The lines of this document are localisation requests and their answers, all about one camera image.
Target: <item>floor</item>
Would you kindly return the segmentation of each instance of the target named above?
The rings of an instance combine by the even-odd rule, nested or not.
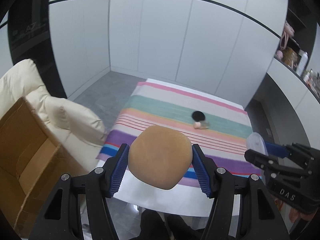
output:
[[[75,102],[94,111],[104,122],[107,131],[110,131],[137,83],[143,81],[145,80],[126,74],[109,72],[77,97]],[[252,100],[246,111],[253,131],[260,133],[265,140],[273,142],[267,132],[270,126],[261,104]],[[141,208],[116,198],[107,199],[107,201],[119,240],[137,237],[140,233]],[[200,217],[183,217],[183,219],[193,229],[204,228],[208,220]],[[232,236],[236,233],[237,219],[238,216],[235,216],[231,221],[229,234]],[[84,237],[86,240],[91,240],[88,224],[86,209],[84,209],[82,214]]]

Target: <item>tan bread bun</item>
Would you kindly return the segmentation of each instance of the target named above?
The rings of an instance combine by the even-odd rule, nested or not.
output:
[[[128,167],[139,180],[173,188],[192,162],[192,146],[184,134],[159,125],[145,129],[131,144]]]

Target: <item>white leather chair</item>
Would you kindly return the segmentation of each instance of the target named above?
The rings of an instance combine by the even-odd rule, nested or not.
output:
[[[51,132],[88,172],[95,168],[106,137],[105,126],[95,113],[67,99],[52,97],[31,59],[20,61],[0,78],[0,118],[20,97],[31,103]]]

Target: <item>open brown box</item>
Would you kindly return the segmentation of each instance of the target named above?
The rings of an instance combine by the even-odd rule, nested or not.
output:
[[[0,209],[28,238],[37,214],[60,176],[86,173],[25,98],[0,120]]]

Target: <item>striped tablecloth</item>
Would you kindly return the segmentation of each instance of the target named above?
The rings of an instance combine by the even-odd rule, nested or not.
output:
[[[202,111],[210,123],[207,130],[193,128],[191,114]],[[252,133],[243,108],[212,95],[148,79],[139,82],[107,136],[98,159],[114,156],[122,143],[131,143],[147,127],[161,125],[178,130],[197,143],[218,167],[248,177],[260,170],[244,159],[245,140]],[[199,187],[192,165],[179,184]]]

